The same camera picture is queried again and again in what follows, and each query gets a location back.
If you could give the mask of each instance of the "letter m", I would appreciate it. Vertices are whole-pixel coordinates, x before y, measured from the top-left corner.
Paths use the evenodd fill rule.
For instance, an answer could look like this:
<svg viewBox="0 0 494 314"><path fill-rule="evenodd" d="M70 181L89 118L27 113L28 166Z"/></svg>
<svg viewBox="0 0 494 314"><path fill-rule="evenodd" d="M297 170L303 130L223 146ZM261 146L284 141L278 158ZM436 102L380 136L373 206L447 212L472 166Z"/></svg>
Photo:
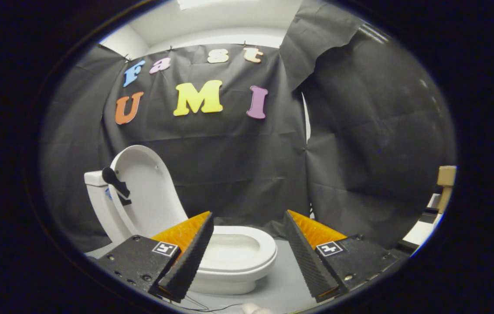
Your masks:
<svg viewBox="0 0 494 314"><path fill-rule="evenodd" d="M175 89L179 91L179 99L177 100L177 109L173 111L173 115L184 116L189 114L187 103L189 103L189 107L193 110L193 113L197 113L203 101L203 113L218 113L222 111L223 107L219 103L220 86L220 80L209 80L204 84L201 91L197 92L191 83L177 85Z"/></svg>

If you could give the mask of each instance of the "ceiling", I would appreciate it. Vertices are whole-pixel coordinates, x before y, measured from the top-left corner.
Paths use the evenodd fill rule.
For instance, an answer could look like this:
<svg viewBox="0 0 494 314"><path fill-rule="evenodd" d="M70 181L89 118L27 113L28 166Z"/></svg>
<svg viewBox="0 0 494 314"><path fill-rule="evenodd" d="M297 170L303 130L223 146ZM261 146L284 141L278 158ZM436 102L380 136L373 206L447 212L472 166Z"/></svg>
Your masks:
<svg viewBox="0 0 494 314"><path fill-rule="evenodd" d="M129 25L149 46L191 33L222 28L286 30L301 1L223 0L181 10L176 0L170 0Z"/></svg>

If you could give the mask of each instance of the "foam letter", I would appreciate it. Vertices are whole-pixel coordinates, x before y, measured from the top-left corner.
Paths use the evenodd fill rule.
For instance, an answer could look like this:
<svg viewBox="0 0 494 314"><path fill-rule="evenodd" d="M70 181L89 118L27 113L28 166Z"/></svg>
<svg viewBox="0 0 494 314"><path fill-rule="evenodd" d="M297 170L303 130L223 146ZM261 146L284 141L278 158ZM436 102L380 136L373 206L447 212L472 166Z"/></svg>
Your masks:
<svg viewBox="0 0 494 314"><path fill-rule="evenodd" d="M193 113L197 113L198 109L202 106L203 113L218 113L223 110L223 106L219 103L219 87L221 86L220 80L209 80L202 87L200 92L197 92L193 84L183 83L175 87L179 91L179 98L177 99L177 109L173 111L174 116L184 116L189 113L187 108L187 102L189 107L193 110Z"/></svg>
<svg viewBox="0 0 494 314"><path fill-rule="evenodd" d="M222 63L227 60L229 60L229 56L225 49L214 49L208 53L208 62L210 63Z"/></svg>
<svg viewBox="0 0 494 314"><path fill-rule="evenodd" d="M247 111L247 115L255 119L266 118L263 109L264 109L264 98L266 97L266 95L268 95L268 91L258 86L251 86L251 91L252 91L251 109Z"/></svg>
<svg viewBox="0 0 494 314"><path fill-rule="evenodd" d="M135 81L136 75L140 73L142 65L145 63L146 62L142 60L141 62L138 62L137 64L131 66L127 71L125 71L125 84L123 84L123 87L127 87L130 83Z"/></svg>
<svg viewBox="0 0 494 314"><path fill-rule="evenodd" d="M245 60L254 62L254 63L260 63L262 60L257 59L257 55L261 56L263 55L262 52L260 52L257 48L243 48L245 50L245 55L243 57Z"/></svg>
<svg viewBox="0 0 494 314"><path fill-rule="evenodd" d="M161 60L156 61L153 64L152 68L150 69L150 74L154 74L157 71L163 71L169 68L169 66L171 65L169 64L170 62L171 62L171 58L163 58Z"/></svg>
<svg viewBox="0 0 494 314"><path fill-rule="evenodd" d="M144 95L144 92L133 94L133 104L131 105L131 112L128 115L125 115L125 107L127 106L129 96L117 100L117 109L115 110L115 122L117 124L129 123L134 119L136 112L139 110L139 101L142 95Z"/></svg>

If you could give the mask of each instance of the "orange foam pad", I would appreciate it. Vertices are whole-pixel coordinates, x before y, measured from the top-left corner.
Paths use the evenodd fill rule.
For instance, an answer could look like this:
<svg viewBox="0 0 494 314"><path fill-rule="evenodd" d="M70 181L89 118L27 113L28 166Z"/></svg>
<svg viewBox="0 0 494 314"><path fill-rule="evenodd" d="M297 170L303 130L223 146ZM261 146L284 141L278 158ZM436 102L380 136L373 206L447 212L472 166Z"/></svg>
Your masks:
<svg viewBox="0 0 494 314"><path fill-rule="evenodd" d="M208 217L210 212L203 212L195 217L187 219L159 234L151 237L152 240L167 242L171 244L177 244L181 249L181 253L177 256L177 260L183 255L183 252L187 250L189 245L197 235L198 230L201 228L202 224Z"/></svg>
<svg viewBox="0 0 494 314"><path fill-rule="evenodd" d="M300 213L293 212L291 210L287 210L290 213L291 217L307 239L313 250L319 244L338 241L347 238L347 236L341 234L340 232L323 225L320 222L316 222L309 217L305 217Z"/></svg>

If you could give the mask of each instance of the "yellow letter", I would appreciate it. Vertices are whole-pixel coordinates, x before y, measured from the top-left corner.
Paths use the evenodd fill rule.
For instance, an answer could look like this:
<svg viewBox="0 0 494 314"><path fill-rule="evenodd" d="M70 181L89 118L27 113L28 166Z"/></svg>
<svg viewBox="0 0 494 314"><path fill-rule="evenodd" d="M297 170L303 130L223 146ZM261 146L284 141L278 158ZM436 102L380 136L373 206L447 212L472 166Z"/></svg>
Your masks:
<svg viewBox="0 0 494 314"><path fill-rule="evenodd" d="M221 63L227 60L229 60L229 56L225 49L214 49L208 53L208 62L210 63Z"/></svg>
<svg viewBox="0 0 494 314"><path fill-rule="evenodd" d="M262 60L260 59L257 59L257 55L261 56L263 55L262 52L260 52L257 48L243 48L243 50L245 50L245 55L243 55L243 57L245 58L245 60L248 60L250 62L254 62L254 63L260 63Z"/></svg>
<svg viewBox="0 0 494 314"><path fill-rule="evenodd" d="M184 116L189 113L187 108L187 102L189 107L193 110L193 113L197 113L202 106L203 113L218 113L223 110L223 106L219 103L219 87L221 86L220 80L209 80L202 87L200 92L197 92L193 84L183 83L175 87L179 91L179 98L177 99L177 109L173 111L174 116Z"/></svg>

